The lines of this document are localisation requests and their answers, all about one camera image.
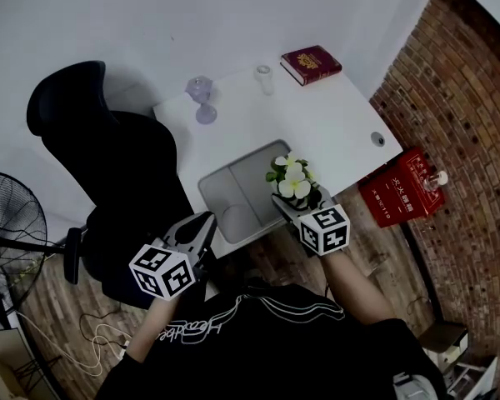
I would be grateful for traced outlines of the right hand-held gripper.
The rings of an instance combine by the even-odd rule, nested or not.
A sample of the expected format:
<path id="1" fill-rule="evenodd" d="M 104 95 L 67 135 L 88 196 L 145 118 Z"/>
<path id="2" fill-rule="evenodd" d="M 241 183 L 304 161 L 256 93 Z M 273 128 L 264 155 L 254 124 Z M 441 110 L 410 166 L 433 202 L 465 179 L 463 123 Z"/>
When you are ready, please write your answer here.
<path id="1" fill-rule="evenodd" d="M 277 193 L 272 194 L 272 204 L 288 223 L 296 224 L 301 244 L 324 256 L 349 245 L 351 223 L 343 207 L 324 186 L 320 185 L 318 191 L 321 197 L 317 206 L 323 209 L 305 215 Z"/>

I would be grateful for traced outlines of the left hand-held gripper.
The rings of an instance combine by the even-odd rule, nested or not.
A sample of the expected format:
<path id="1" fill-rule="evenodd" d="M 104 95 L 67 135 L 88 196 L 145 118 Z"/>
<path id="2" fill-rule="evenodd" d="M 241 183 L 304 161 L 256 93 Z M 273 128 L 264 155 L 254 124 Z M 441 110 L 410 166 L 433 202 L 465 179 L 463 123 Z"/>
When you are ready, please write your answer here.
<path id="1" fill-rule="evenodd" d="M 216 228 L 212 212 L 195 213 L 169 228 L 162 238 L 167 245 L 144 245 L 128 264 L 140 290 L 162 300 L 188 290 L 198 280 L 198 264 Z"/>

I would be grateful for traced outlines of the white artificial flower bunch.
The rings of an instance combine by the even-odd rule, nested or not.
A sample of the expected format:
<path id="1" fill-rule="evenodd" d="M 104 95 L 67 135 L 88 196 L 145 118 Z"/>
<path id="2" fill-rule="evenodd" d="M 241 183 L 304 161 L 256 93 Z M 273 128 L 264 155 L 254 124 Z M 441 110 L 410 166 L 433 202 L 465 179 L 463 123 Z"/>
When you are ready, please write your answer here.
<path id="1" fill-rule="evenodd" d="M 265 179 L 272 188 L 272 197 L 294 211 L 313 211 L 323 202 L 309 162 L 292 152 L 274 157 Z"/>

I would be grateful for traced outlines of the grey tray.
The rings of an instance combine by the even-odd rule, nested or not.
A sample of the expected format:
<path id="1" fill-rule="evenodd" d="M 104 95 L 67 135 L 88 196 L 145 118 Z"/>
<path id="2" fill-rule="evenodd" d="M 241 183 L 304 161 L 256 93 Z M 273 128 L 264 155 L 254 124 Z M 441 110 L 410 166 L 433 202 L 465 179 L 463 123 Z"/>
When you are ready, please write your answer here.
<path id="1" fill-rule="evenodd" d="M 273 170 L 275 158 L 290 151 L 286 142 L 277 140 L 199 181 L 207 209 L 217 217 L 220 233 L 228 243 L 246 241 L 283 220 L 273 205 L 275 187 L 266 174 Z"/>

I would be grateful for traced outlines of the person's right forearm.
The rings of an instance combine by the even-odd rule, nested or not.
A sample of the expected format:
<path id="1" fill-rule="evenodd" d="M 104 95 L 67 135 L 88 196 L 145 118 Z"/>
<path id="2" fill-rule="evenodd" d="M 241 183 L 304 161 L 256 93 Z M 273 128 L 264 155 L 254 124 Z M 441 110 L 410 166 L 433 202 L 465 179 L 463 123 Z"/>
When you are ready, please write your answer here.
<path id="1" fill-rule="evenodd" d="M 320 258 L 334 300 L 365 325 L 395 318 L 391 303 L 342 251 Z"/>

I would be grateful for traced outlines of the person's left forearm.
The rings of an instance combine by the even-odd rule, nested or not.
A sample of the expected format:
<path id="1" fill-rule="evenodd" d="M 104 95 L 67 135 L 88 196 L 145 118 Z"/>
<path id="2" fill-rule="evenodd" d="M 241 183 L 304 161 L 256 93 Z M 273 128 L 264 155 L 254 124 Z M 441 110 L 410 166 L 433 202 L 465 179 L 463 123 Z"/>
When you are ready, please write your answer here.
<path id="1" fill-rule="evenodd" d="M 155 298 L 140 328 L 132 336 L 126 354 L 138 363 L 143 363 L 161 331 L 173 320 L 180 297 L 170 301 Z"/>

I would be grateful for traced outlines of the white desk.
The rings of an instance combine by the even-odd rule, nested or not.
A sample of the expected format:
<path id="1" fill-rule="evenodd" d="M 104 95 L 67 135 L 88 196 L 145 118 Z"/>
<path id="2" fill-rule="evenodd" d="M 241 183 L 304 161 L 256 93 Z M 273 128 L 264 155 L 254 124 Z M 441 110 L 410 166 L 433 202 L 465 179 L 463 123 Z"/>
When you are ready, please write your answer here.
<path id="1" fill-rule="evenodd" d="M 211 124 L 197 121 L 198 105 L 185 92 L 153 109 L 176 141 L 178 176 L 195 212 L 207 210 L 198 189 L 201 179 L 277 140 L 309 161 L 331 195 L 403 150 L 345 74 L 302 87 L 275 67 L 274 94 L 266 96 L 253 72 L 247 68 L 214 81 L 211 103 L 217 119 Z M 385 137 L 383 147 L 373 144 L 372 132 Z"/>

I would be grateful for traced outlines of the red fire equipment box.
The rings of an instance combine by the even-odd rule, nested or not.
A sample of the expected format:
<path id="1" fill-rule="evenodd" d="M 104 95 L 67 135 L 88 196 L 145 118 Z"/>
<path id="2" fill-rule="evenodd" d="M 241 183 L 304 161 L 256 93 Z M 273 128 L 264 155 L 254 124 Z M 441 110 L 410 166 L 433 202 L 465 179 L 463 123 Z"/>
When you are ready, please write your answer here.
<path id="1" fill-rule="evenodd" d="M 437 173 L 424 152 L 412 147 L 358 182 L 358 191 L 381 228 L 432 215 L 444 204 L 442 187 L 426 192 L 423 181 Z"/>

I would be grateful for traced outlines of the black mesh office chair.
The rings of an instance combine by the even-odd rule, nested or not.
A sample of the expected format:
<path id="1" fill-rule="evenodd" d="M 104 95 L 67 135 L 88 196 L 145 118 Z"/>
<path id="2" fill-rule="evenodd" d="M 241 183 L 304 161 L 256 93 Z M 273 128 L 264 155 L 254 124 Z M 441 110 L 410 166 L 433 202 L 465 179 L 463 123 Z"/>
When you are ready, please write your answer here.
<path id="1" fill-rule="evenodd" d="M 178 151 L 159 121 L 108 108 L 106 66 L 86 61 L 44 78 L 27 105 L 27 126 L 72 175 L 95 208 L 78 248 L 105 296 L 147 309 L 128 264 L 145 244 L 193 215 L 177 173 Z"/>

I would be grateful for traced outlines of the clear bottle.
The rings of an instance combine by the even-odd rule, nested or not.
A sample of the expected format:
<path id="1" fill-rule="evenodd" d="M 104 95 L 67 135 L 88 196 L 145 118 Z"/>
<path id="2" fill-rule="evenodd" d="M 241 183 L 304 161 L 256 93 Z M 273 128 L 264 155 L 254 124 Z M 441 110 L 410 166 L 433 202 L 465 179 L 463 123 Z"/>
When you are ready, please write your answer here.
<path id="1" fill-rule="evenodd" d="M 448 174 L 445 171 L 436 172 L 423 181 L 423 188 L 426 192 L 435 192 L 440 187 L 448 183 Z"/>

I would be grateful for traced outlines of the dark red book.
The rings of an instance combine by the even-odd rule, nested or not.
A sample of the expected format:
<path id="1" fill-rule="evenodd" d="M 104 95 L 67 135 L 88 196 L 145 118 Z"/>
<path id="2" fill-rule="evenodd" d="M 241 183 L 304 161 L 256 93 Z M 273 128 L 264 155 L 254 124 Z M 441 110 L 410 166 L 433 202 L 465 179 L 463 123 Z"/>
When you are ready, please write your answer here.
<path id="1" fill-rule="evenodd" d="M 302 87 L 343 70 L 342 64 L 320 45 L 285 53 L 280 58 L 280 65 Z"/>

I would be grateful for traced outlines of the person's black printed shirt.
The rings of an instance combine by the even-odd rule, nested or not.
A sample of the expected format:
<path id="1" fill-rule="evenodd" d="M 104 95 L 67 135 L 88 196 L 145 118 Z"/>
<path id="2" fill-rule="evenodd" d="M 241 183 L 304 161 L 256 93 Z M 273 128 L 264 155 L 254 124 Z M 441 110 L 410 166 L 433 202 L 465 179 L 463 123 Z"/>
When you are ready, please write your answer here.
<path id="1" fill-rule="evenodd" d="M 221 293 L 171 321 L 143 362 L 124 357 L 95 400 L 396 400 L 399 375 L 443 398 L 443 375 L 400 319 L 365 325 L 290 284 Z"/>

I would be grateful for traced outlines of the black floor fan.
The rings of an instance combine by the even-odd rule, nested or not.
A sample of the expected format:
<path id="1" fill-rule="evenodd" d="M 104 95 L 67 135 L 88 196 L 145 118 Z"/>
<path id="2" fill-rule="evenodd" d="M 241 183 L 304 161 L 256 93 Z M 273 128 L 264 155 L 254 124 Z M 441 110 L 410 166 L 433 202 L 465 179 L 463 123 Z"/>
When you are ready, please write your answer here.
<path id="1" fill-rule="evenodd" d="M 48 240 L 42 206 L 16 178 L 0 172 L 0 329 L 33 289 L 46 258 L 64 246 Z"/>

